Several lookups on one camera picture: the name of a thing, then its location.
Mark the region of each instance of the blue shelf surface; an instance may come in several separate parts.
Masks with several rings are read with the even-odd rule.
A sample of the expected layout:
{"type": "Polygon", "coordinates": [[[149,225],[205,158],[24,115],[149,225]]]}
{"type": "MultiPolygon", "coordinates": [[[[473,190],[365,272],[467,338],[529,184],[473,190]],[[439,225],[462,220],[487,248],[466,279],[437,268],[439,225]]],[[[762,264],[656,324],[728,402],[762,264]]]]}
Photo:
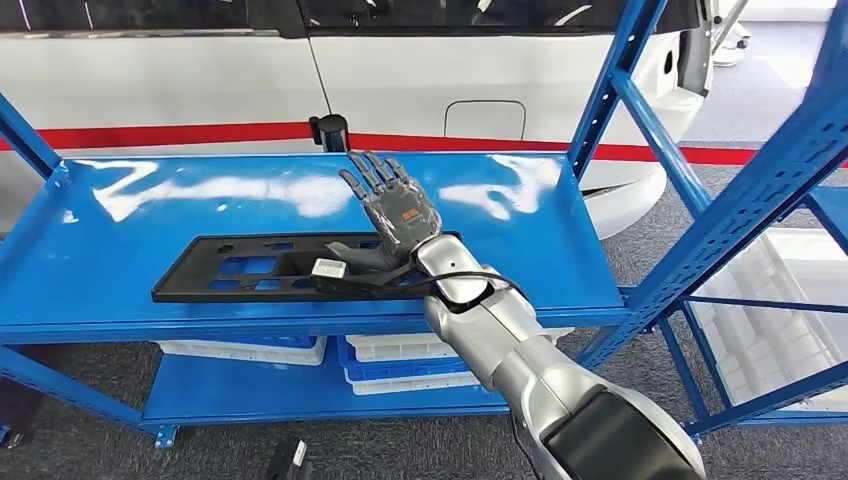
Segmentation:
{"type": "MultiPolygon", "coordinates": [[[[547,327],[626,316],[563,155],[397,154],[547,327]]],[[[420,300],[153,303],[198,235],[373,231],[341,154],[65,159],[0,248],[0,338],[32,342],[428,331],[420,300]]]]}
{"type": "Polygon", "coordinates": [[[335,339],[316,367],[165,355],[144,424],[209,425],[273,420],[494,414],[507,411],[481,386],[354,395],[335,339]]]}
{"type": "Polygon", "coordinates": [[[816,187],[805,203],[842,250],[848,253],[848,187],[816,187]]]}

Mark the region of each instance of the black cable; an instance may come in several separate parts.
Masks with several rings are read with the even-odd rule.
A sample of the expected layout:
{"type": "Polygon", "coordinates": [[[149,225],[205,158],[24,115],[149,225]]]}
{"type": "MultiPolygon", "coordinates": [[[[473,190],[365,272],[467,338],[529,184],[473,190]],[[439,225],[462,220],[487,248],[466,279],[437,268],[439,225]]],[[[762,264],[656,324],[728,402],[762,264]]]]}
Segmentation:
{"type": "Polygon", "coordinates": [[[512,280],[504,277],[503,275],[498,275],[497,273],[491,273],[491,272],[448,272],[448,273],[442,273],[440,275],[428,277],[428,278],[425,278],[424,280],[420,280],[418,282],[410,283],[408,285],[401,285],[401,286],[398,286],[398,287],[387,287],[384,290],[391,290],[391,291],[411,290],[411,289],[418,288],[418,287],[421,287],[421,286],[424,286],[424,285],[429,285],[431,283],[438,282],[439,280],[445,280],[445,279],[448,279],[448,278],[455,278],[455,277],[484,277],[484,278],[493,278],[495,280],[500,280],[500,281],[506,283],[509,286],[509,288],[514,288],[518,293],[521,294],[521,296],[523,296],[524,298],[527,298],[527,295],[524,294],[524,292],[521,290],[521,287],[519,287],[517,283],[515,283],[512,280]]]}
{"type": "Polygon", "coordinates": [[[544,480],[544,477],[536,470],[536,465],[533,463],[533,457],[530,456],[530,452],[524,447],[524,444],[521,443],[521,439],[518,438],[518,424],[515,420],[515,414],[512,412],[509,413],[509,423],[512,425],[512,438],[515,439],[515,444],[518,445],[518,449],[521,450],[521,453],[524,454],[524,458],[527,459],[527,463],[530,465],[530,470],[533,471],[533,477],[536,480],[544,480]]]}

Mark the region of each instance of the red stripe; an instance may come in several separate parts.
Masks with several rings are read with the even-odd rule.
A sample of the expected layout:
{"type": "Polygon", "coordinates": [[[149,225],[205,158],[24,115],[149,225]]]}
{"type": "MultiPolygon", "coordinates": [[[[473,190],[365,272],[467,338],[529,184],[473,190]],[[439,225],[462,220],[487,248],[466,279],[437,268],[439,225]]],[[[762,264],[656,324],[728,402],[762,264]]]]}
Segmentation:
{"type": "MultiPolygon", "coordinates": [[[[384,135],[380,133],[351,133],[351,148],[374,150],[441,150],[441,151],[508,151],[508,150],[565,150],[568,143],[532,140],[494,140],[478,138],[419,137],[413,135],[384,135]]],[[[682,147],[690,163],[704,165],[745,165],[756,150],[739,148],[682,147]]],[[[600,145],[593,157],[598,160],[656,161],[651,147],[646,145],[600,145]]]]}
{"type": "MultiPolygon", "coordinates": [[[[51,147],[57,149],[150,147],[312,138],[307,122],[61,128],[39,130],[38,133],[51,147]]],[[[0,150],[9,150],[2,140],[0,140],[0,150]]]]}
{"type": "MultiPolygon", "coordinates": [[[[198,143],[260,142],[312,138],[307,122],[236,123],[218,125],[167,125],[151,127],[63,128],[39,130],[51,147],[116,148],[198,143]]],[[[429,137],[381,133],[351,133],[353,148],[374,150],[507,151],[565,150],[567,143],[530,140],[429,137]]],[[[9,147],[0,140],[0,151],[9,147]]],[[[745,165],[756,150],[683,147],[690,163],[705,165],[745,165]]],[[[650,147],[601,145],[595,154],[600,160],[654,161],[650,147]]]]}

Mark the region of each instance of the robot finger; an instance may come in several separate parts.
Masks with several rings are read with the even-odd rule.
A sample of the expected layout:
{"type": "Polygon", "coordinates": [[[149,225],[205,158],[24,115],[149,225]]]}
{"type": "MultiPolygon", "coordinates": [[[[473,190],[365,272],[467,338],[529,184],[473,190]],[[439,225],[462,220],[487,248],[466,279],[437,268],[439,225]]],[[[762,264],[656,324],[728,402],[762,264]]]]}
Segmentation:
{"type": "Polygon", "coordinates": [[[350,158],[350,161],[353,162],[356,169],[362,174],[362,178],[365,179],[365,183],[371,187],[371,190],[374,190],[374,193],[379,193],[383,189],[383,186],[380,185],[380,181],[377,180],[377,177],[374,176],[368,165],[362,161],[362,157],[356,152],[347,152],[347,157],[350,158]]]}
{"type": "Polygon", "coordinates": [[[409,183],[409,175],[406,173],[406,170],[400,163],[398,163],[397,160],[392,157],[386,157],[386,163],[389,164],[389,167],[392,169],[392,172],[397,175],[398,179],[401,182],[409,183]]]}
{"type": "Polygon", "coordinates": [[[344,168],[339,170],[339,176],[342,177],[345,182],[347,182],[348,186],[351,190],[353,190],[353,194],[356,195],[357,199],[363,200],[365,197],[368,196],[368,192],[366,192],[365,189],[362,188],[362,185],[359,183],[359,180],[357,180],[356,177],[354,177],[349,170],[344,168]]]}
{"type": "Polygon", "coordinates": [[[377,175],[380,177],[380,180],[382,180],[384,183],[389,183],[390,180],[395,179],[395,176],[389,172],[389,170],[386,168],[386,164],[384,164],[383,161],[380,160],[380,157],[378,157],[376,153],[366,150],[364,154],[365,158],[367,158],[368,161],[371,162],[371,165],[374,165],[374,170],[377,171],[377,175]]]}

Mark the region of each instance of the lower shelf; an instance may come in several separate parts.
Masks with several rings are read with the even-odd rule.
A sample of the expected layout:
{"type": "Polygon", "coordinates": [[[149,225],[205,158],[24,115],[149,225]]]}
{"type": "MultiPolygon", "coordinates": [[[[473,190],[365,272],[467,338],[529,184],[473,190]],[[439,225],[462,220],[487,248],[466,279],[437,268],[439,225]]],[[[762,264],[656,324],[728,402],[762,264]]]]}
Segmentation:
{"type": "Polygon", "coordinates": [[[507,411],[500,395],[480,386],[357,396],[345,381],[335,344],[328,344],[326,352],[317,367],[165,355],[144,423],[211,425],[507,411]]]}

